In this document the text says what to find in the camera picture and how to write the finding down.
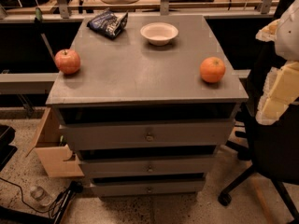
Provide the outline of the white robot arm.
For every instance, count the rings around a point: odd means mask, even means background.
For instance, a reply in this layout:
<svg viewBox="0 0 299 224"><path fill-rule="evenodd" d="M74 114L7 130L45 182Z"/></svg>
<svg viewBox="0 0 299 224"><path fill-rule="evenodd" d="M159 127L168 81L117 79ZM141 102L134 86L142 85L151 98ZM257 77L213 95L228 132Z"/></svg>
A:
<svg viewBox="0 0 299 224"><path fill-rule="evenodd" d="M256 38L273 41L276 55L286 60L280 68L272 67L268 72L257 106L257 122L272 125L299 97L299 0L260 30Z"/></svg>

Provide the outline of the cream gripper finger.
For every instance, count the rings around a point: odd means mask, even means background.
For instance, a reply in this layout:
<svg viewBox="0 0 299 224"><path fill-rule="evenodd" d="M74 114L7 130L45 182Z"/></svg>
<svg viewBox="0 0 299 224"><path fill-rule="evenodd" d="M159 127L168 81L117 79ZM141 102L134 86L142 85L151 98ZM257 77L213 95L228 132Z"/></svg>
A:
<svg viewBox="0 0 299 224"><path fill-rule="evenodd" d="M263 42L275 41L277 37L276 32L278 23L279 20L271 21L269 24L265 25L265 27L258 31L255 38Z"/></svg>
<svg viewBox="0 0 299 224"><path fill-rule="evenodd" d="M287 61L279 69L272 67L263 85L256 121L262 125L274 124L298 97L299 62Z"/></svg>

